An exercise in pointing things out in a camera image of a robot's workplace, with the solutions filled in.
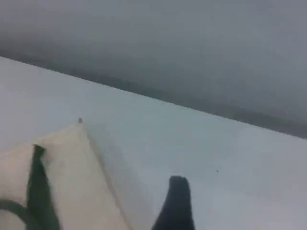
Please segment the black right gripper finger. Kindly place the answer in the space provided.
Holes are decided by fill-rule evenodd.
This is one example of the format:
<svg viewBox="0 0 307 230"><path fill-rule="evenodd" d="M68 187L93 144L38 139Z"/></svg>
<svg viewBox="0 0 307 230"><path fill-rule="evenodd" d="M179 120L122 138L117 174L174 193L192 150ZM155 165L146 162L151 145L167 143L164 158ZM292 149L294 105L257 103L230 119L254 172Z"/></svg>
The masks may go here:
<svg viewBox="0 0 307 230"><path fill-rule="evenodd" d="M194 230L190 186L187 178L171 176L161 211L153 230Z"/></svg>

